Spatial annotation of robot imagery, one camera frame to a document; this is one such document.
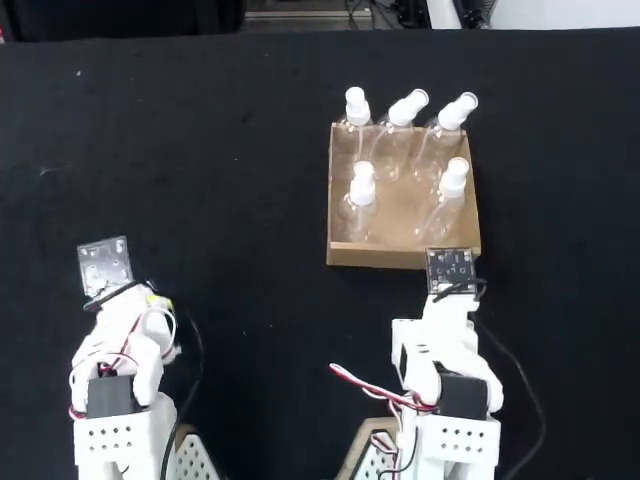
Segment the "cardboard tray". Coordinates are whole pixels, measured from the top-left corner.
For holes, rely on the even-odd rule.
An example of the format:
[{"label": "cardboard tray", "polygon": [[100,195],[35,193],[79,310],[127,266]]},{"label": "cardboard tray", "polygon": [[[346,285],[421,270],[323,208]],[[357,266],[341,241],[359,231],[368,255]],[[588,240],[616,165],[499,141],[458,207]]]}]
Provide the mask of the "cardboard tray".
[{"label": "cardboard tray", "polygon": [[[334,133],[345,128],[333,124],[329,148],[329,199],[327,219],[327,265],[343,265],[375,268],[424,269],[425,250],[428,247],[471,247],[480,255],[480,227],[476,192],[473,181],[473,167],[467,180],[466,200],[456,228],[449,238],[440,245],[411,245],[410,232],[417,220],[418,201],[424,196],[425,187],[418,185],[409,175],[403,175],[397,182],[376,185],[378,212],[372,227],[372,243],[350,243],[340,241],[333,233],[341,199],[348,191],[349,180],[334,178],[333,172],[344,171],[344,165],[334,164],[336,155]],[[423,128],[415,129],[414,145],[424,133]],[[457,156],[466,158],[471,165],[469,142],[465,134]]]}]

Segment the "plastic bottle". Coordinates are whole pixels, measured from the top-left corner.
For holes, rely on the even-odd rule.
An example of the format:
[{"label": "plastic bottle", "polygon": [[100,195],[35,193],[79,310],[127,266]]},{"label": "plastic bottle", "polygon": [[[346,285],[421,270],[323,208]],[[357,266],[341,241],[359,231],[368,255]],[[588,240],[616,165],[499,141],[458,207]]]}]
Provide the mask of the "plastic bottle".
[{"label": "plastic bottle", "polygon": [[462,143],[461,125],[477,107],[478,97],[465,92],[427,122],[420,148],[411,160],[411,174],[418,182],[438,184],[446,162],[456,155]]},{"label": "plastic bottle", "polygon": [[353,165],[364,160],[366,147],[365,127],[373,125],[369,103],[360,87],[351,87],[345,93],[345,115],[338,120],[340,128],[334,132],[333,176],[350,179]]},{"label": "plastic bottle", "polygon": [[381,130],[371,145],[370,161],[376,179],[395,182],[407,162],[413,137],[413,119],[429,103],[429,95],[416,89],[398,100],[378,122]]},{"label": "plastic bottle", "polygon": [[417,243],[438,245],[450,236],[464,206],[468,173],[467,160],[462,157],[449,160],[447,170],[440,178],[435,202],[429,202],[431,208],[423,210],[419,215],[420,219],[414,230]]},{"label": "plastic bottle", "polygon": [[341,237],[348,242],[364,243],[370,239],[376,214],[376,184],[371,163],[357,162],[353,172],[349,192],[340,204]]}]

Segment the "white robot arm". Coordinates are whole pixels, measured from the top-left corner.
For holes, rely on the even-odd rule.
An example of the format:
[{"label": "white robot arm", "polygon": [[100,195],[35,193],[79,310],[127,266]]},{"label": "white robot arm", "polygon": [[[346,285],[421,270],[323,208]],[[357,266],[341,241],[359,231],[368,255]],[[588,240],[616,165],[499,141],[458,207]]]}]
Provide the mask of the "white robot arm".
[{"label": "white robot arm", "polygon": [[[428,250],[427,277],[430,294],[422,318],[392,322],[391,359],[407,394],[400,397],[340,366],[331,368],[368,395],[388,400],[398,419],[393,468],[377,469],[379,480],[493,480],[500,422],[491,414],[502,408],[502,383],[478,354],[468,319],[484,281],[475,277],[470,249]],[[380,454],[383,442],[376,435],[369,448]],[[353,478],[371,476],[362,472]]]},{"label": "white robot arm", "polygon": [[158,391],[163,365],[180,353],[171,301],[132,281],[124,237],[81,246],[78,255],[92,297],[85,309],[96,312],[69,375],[79,480],[157,480],[177,417]]}]

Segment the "black tabletop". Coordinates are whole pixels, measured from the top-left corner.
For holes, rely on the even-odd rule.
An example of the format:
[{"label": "black tabletop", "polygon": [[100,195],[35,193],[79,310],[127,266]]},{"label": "black tabletop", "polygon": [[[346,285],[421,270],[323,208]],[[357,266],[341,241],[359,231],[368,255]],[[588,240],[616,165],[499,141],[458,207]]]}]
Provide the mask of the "black tabletop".
[{"label": "black tabletop", "polygon": [[[480,318],[549,423],[520,478],[621,478],[640,427],[639,41],[625,29],[0,47],[4,475],[75,476],[67,375],[93,321],[75,247],[115,235],[200,324],[206,374],[187,420],[230,478],[335,475],[384,406],[327,364],[399,389],[391,320],[418,315],[426,289],[421,272],[324,265],[329,123],[358,84],[376,116],[427,89],[420,121],[478,94]],[[513,365],[480,342],[504,381],[506,468],[537,423]],[[178,405],[190,374],[167,368]]]}]

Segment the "white spray nozzle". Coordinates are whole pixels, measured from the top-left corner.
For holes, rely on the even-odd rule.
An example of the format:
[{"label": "white spray nozzle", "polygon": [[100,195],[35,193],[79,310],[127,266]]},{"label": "white spray nozzle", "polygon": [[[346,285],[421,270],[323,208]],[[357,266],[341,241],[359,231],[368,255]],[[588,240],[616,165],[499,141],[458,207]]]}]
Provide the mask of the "white spray nozzle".
[{"label": "white spray nozzle", "polygon": [[429,104],[429,94],[421,88],[416,88],[405,97],[407,101],[416,109],[416,115]]},{"label": "white spray nozzle", "polygon": [[445,199],[463,196],[468,173],[469,162],[466,159],[455,157],[449,160],[447,170],[440,179],[439,190],[442,196]]},{"label": "white spray nozzle", "polygon": [[424,90],[416,88],[413,92],[394,103],[389,109],[389,121],[398,126],[406,127],[424,107],[429,104],[429,95]]},{"label": "white spray nozzle", "polygon": [[354,177],[349,185],[349,197],[358,206],[370,205],[376,198],[373,172],[373,165],[369,162],[356,162],[353,165]]},{"label": "white spray nozzle", "polygon": [[346,113],[347,120],[356,126],[362,126],[371,120],[369,103],[364,95],[364,90],[360,87],[351,87],[344,94],[347,100]]},{"label": "white spray nozzle", "polygon": [[478,108],[478,97],[474,93],[464,92],[440,110],[438,123],[446,130],[457,130],[476,108]]}]

